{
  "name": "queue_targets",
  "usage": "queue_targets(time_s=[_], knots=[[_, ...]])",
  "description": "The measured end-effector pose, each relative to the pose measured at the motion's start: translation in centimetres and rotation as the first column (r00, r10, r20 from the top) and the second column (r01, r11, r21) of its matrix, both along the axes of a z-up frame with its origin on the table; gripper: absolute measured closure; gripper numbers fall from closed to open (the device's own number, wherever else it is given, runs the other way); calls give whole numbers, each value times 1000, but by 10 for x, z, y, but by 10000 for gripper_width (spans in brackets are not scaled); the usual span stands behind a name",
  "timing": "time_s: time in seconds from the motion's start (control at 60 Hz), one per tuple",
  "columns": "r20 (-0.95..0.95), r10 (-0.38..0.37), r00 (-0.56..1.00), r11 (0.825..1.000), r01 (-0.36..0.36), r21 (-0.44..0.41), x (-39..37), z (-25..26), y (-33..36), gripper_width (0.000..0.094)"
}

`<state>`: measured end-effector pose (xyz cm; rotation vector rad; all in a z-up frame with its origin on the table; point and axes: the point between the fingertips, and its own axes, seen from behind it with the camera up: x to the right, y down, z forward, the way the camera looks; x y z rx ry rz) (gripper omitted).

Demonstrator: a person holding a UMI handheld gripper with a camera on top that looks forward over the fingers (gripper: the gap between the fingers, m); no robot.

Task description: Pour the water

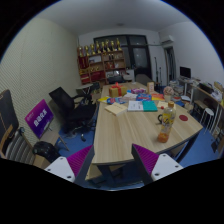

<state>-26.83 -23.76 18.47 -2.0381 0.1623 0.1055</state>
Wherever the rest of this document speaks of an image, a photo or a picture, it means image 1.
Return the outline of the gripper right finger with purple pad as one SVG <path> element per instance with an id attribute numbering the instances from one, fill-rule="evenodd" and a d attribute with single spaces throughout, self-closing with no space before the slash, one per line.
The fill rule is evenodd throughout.
<path id="1" fill-rule="evenodd" d="M 158 155 L 137 144 L 132 145 L 131 153 L 145 185 L 182 169 L 182 166 L 166 153 Z"/>

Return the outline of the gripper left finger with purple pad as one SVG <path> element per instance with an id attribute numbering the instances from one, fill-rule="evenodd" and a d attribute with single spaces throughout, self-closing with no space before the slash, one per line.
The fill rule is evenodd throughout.
<path id="1" fill-rule="evenodd" d="M 87 146 L 69 157 L 58 157 L 46 171 L 81 186 L 95 155 L 94 146 Z"/>

